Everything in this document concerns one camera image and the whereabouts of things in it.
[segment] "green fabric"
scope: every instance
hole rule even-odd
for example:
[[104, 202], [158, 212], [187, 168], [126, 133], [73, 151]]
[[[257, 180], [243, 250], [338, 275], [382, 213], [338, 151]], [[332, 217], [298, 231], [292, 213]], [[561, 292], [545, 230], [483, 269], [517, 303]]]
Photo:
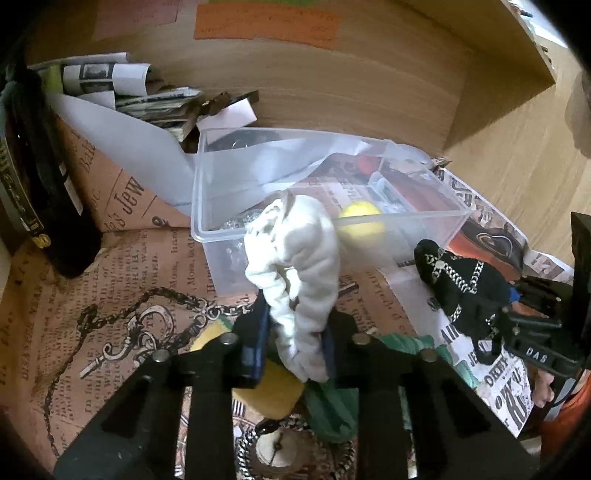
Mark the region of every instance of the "green fabric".
[[[430, 335], [410, 337], [391, 333], [379, 340], [392, 350], [418, 354], [425, 348], [434, 348], [434, 340]], [[435, 348], [438, 355], [448, 364], [452, 364], [452, 355], [445, 345]], [[474, 377], [466, 361], [454, 367], [454, 370], [470, 388], [476, 388], [478, 380]], [[404, 388], [400, 387], [402, 420], [404, 428], [411, 430], [410, 411]], [[357, 435], [357, 419], [359, 415], [359, 393], [357, 389], [338, 389], [331, 381], [319, 384], [309, 381], [304, 389], [304, 401], [308, 409], [308, 424], [316, 436], [325, 442], [342, 443]]]

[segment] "yellow sponge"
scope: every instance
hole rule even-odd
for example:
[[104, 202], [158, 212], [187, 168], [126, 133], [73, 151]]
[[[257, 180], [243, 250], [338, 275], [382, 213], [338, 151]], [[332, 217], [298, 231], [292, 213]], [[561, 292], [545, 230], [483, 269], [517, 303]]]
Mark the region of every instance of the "yellow sponge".
[[[229, 332], [221, 320], [210, 323], [191, 345], [190, 351], [201, 350], [208, 341]], [[300, 382], [283, 365], [267, 359], [265, 374], [254, 390], [235, 388], [234, 397], [268, 419], [279, 420], [289, 415], [304, 391]]]

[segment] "folded newspaper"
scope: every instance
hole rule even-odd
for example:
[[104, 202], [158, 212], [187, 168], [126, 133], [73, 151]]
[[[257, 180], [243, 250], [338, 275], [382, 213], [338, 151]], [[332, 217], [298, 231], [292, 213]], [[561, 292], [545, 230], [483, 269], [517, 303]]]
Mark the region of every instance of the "folded newspaper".
[[151, 123], [178, 142], [197, 124], [203, 92], [192, 87], [165, 87], [149, 63], [130, 63], [126, 53], [57, 59], [33, 65], [47, 91], [84, 100]]

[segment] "black bottle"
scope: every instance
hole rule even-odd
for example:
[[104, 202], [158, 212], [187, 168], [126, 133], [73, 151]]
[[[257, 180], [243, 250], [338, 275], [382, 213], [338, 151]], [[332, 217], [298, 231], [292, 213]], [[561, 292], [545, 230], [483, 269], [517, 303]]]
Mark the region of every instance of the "black bottle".
[[24, 62], [7, 67], [0, 105], [0, 180], [21, 222], [56, 270], [80, 275], [100, 249], [100, 231], [68, 175], [41, 79]]

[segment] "yellow ball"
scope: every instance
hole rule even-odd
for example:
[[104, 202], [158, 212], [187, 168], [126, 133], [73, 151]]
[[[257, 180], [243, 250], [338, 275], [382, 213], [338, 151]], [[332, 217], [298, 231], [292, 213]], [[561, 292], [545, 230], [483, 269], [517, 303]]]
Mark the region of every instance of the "yellow ball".
[[[357, 217], [365, 215], [378, 215], [382, 213], [371, 202], [353, 202], [347, 205], [339, 213], [339, 218], [343, 217]], [[353, 242], [363, 242], [370, 238], [378, 239], [386, 231], [386, 227], [382, 222], [367, 222], [357, 223], [356, 225], [343, 225], [338, 228], [339, 233], [343, 233], [348, 239]]]

